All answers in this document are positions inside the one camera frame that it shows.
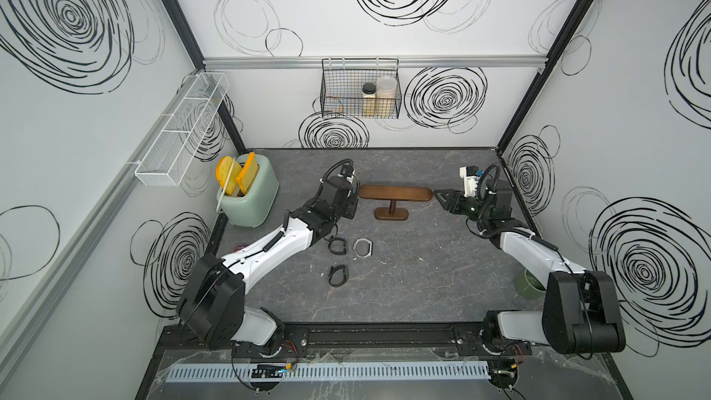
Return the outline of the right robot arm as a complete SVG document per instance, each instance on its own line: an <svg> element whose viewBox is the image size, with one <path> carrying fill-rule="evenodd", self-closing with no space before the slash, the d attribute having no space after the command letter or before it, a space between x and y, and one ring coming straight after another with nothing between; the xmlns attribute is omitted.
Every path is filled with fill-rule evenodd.
<svg viewBox="0 0 711 400"><path fill-rule="evenodd" d="M511 195L498 190L492 179L479 179L475 194L444 189L433 196L445 211L464 216L472 234L514 257L544 285L541 312L488 312L486 341L543 344L563 355L624 350L626 335L612 278L566 259L556 246L514 219Z"/></svg>

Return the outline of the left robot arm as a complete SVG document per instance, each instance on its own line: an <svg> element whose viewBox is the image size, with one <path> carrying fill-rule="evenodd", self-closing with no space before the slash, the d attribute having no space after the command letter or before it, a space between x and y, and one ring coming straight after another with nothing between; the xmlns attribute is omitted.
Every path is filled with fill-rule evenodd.
<svg viewBox="0 0 711 400"><path fill-rule="evenodd" d="M265 309L250 309L246 295L272 270L324 239L341 218L354 218L359 181L341 175L320 180L317 194L283 224L246 248L198 260L176 309L184 326L208 349L232 343L278 347L280 321Z"/></svg>

